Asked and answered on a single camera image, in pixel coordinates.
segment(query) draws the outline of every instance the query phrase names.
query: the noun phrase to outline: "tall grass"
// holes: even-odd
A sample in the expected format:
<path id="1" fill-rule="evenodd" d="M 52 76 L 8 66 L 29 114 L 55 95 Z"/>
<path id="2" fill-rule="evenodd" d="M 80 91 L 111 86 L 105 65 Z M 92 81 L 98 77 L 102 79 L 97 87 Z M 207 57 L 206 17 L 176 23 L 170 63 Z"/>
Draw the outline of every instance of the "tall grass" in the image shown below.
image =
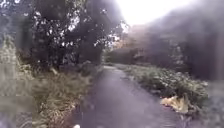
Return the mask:
<path id="1" fill-rule="evenodd" d="M 134 76 L 145 89 L 161 97 L 183 97 L 186 94 L 197 107 L 201 107 L 208 98 L 207 83 L 195 80 L 187 74 L 154 66 L 116 64 L 116 67 Z"/>
<path id="2" fill-rule="evenodd" d="M 89 79 L 77 73 L 33 77 L 30 66 L 19 61 L 12 39 L 5 37 L 0 49 L 0 123 L 10 128 L 59 126 L 86 93 Z"/>

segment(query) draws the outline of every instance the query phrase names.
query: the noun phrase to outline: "dry grass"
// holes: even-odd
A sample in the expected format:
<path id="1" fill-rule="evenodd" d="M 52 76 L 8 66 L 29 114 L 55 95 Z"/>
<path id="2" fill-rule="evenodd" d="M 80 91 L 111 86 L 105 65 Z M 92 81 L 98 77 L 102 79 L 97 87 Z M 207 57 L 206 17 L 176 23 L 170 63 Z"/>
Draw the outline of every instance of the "dry grass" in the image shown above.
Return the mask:
<path id="1" fill-rule="evenodd" d="M 86 93 L 90 77 L 76 73 L 40 73 L 33 77 L 30 66 L 18 61 L 11 41 L 6 37 L 0 49 L 0 121 L 12 128 L 46 128 L 63 123 L 65 114 Z"/>

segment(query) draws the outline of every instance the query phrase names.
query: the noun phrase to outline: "fallen leaf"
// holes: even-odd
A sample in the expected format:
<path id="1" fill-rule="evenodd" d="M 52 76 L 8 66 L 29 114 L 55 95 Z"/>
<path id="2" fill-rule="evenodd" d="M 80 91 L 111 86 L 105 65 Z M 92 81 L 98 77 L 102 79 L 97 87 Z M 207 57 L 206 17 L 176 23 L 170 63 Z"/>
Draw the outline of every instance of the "fallen leaf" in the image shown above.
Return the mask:
<path id="1" fill-rule="evenodd" d="M 171 98 L 163 98 L 160 103 L 172 107 L 178 113 L 188 113 L 189 101 L 187 97 L 178 98 L 177 96 L 173 96 Z"/>

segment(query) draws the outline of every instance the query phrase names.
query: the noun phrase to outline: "tree canopy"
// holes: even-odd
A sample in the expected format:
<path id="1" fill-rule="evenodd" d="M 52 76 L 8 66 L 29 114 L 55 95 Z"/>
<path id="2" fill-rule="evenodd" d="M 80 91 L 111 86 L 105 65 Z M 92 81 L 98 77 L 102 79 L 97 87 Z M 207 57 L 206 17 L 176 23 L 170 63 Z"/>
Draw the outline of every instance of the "tree canopy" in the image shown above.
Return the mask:
<path id="1" fill-rule="evenodd" d="M 174 10 L 151 24 L 131 28 L 123 42 L 132 45 L 109 52 L 107 58 L 121 63 L 150 63 L 196 78 L 214 79 L 217 71 L 223 74 L 224 27 L 222 2 L 210 3 L 202 0 L 195 8 Z"/>
<path id="2" fill-rule="evenodd" d="M 101 60 L 104 46 L 122 33 L 114 0 L 4 0 L 1 34 L 15 38 L 20 56 L 48 68 Z"/>

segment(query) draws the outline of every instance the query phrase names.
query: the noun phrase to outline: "grass verge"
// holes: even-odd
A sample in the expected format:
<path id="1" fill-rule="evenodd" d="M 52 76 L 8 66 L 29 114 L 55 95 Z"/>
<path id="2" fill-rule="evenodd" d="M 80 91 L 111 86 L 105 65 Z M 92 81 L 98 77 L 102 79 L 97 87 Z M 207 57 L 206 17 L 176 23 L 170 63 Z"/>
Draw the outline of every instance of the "grass verge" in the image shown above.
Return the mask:
<path id="1" fill-rule="evenodd" d="M 44 74 L 36 78 L 32 96 L 37 106 L 34 126 L 40 123 L 50 128 L 63 127 L 66 116 L 75 109 L 90 85 L 90 77 L 79 74 Z"/>
<path id="2" fill-rule="evenodd" d="M 199 108 L 208 98 L 205 89 L 207 83 L 194 80 L 186 74 L 154 66 L 122 64 L 115 64 L 115 66 L 134 76 L 143 88 L 160 97 L 184 97 L 187 95 L 190 103 Z"/>

